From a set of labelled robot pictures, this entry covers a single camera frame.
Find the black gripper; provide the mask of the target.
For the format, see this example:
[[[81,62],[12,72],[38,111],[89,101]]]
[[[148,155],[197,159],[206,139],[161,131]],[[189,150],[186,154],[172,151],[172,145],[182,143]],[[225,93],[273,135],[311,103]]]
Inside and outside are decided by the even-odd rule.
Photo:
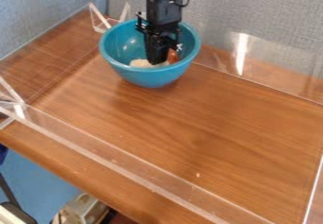
[[[136,13],[136,28],[146,34],[145,53],[152,65],[166,60],[170,49],[176,54],[181,52],[181,29],[177,24],[182,7],[182,0],[146,0],[146,10]]]

